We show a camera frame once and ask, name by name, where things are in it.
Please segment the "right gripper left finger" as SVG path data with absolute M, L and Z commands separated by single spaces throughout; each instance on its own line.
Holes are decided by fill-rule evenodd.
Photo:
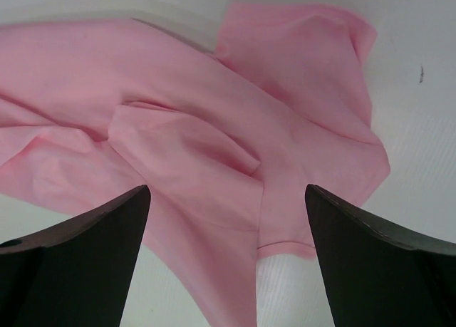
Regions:
M 138 186 L 1 244 L 2 326 L 119 326 L 150 208 Z

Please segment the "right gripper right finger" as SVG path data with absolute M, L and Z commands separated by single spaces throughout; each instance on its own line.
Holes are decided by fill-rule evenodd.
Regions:
M 455 325 L 455 244 L 316 185 L 305 201 L 335 326 Z

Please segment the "pink t-shirt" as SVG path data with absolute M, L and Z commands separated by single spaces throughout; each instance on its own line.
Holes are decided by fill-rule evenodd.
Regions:
M 362 205 L 390 172 L 376 36 L 323 4 L 234 4 L 213 53 L 132 19 L 2 26 L 1 192 L 77 215 L 147 185 L 145 244 L 210 325 L 255 326 L 257 261 L 316 255 L 306 186 Z

